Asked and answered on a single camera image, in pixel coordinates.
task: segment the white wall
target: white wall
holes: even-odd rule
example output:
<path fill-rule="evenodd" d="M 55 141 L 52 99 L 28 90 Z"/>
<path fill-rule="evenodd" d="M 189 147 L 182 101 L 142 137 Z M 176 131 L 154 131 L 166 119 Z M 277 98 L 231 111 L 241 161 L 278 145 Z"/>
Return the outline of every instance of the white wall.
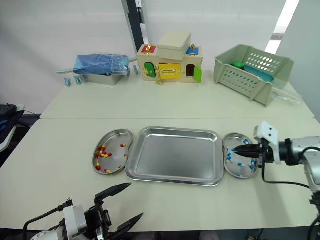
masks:
<path fill-rule="evenodd" d="M 0 0 L 0 103 L 42 113 L 77 54 L 136 54 L 120 0 Z"/>
<path fill-rule="evenodd" d="M 215 56 L 239 44 L 265 50 L 286 0 L 142 0 L 149 43 L 170 30 L 191 32 L 203 47 L 205 70 Z"/>
<path fill-rule="evenodd" d="M 320 121 L 320 1 L 301 0 L 277 55 L 294 61 L 290 82 Z"/>

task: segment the green plastic basket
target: green plastic basket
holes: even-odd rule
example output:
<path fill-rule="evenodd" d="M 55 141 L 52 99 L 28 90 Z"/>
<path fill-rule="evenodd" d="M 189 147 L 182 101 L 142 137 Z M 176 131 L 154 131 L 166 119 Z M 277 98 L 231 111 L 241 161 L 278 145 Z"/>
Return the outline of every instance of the green plastic basket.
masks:
<path fill-rule="evenodd" d="M 231 66 L 242 62 L 254 69 L 271 75 L 274 80 L 265 82 L 262 78 Z M 276 56 L 252 46 L 238 45 L 215 58 L 213 79 L 263 105 L 271 101 L 273 86 L 283 89 L 288 81 L 294 62 L 287 57 Z"/>

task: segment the blue plastic bag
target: blue plastic bag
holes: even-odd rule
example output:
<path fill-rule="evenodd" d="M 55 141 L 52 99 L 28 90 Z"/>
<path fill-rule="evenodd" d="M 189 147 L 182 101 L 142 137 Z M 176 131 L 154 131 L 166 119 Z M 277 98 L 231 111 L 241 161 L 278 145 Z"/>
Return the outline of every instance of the blue plastic bag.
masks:
<path fill-rule="evenodd" d="M 128 75 L 129 58 L 118 54 L 78 55 L 73 72 L 79 75 Z"/>

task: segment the wooden toy house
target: wooden toy house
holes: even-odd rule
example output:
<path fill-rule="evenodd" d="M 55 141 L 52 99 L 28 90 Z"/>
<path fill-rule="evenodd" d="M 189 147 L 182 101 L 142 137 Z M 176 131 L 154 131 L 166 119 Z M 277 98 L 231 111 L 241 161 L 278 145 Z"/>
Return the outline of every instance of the wooden toy house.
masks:
<path fill-rule="evenodd" d="M 167 32 L 157 45 L 143 44 L 137 61 L 146 81 L 200 83 L 202 48 L 191 45 L 190 32 Z"/>

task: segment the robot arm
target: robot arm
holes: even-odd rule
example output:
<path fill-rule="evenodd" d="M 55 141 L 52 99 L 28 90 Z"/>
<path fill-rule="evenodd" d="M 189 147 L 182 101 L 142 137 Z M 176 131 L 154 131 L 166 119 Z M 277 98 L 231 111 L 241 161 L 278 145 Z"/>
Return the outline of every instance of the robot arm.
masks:
<path fill-rule="evenodd" d="M 66 203 L 58 208 L 28 221 L 23 228 L 23 239 L 27 240 L 27 227 L 29 223 L 40 220 L 51 213 L 62 211 L 64 220 L 60 225 L 52 231 L 43 231 L 36 234 L 31 240 L 116 240 L 124 233 L 129 231 L 143 216 L 143 213 L 135 216 L 127 222 L 120 225 L 116 232 L 109 232 L 109 227 L 112 225 L 108 210 L 103 209 L 104 199 L 114 196 L 127 187 L 131 183 L 124 183 L 112 186 L 95 196 L 94 206 L 84 212 L 83 207 L 73 206 L 72 200 L 67 199 Z"/>
<path fill-rule="evenodd" d="M 263 168 L 265 163 L 281 164 L 281 161 L 288 166 L 303 164 L 310 190 L 320 192 L 319 136 L 288 138 L 279 142 L 278 131 L 266 121 L 255 127 L 253 136 L 259 144 L 240 145 L 234 152 L 244 157 L 258 158 L 259 168 Z"/>

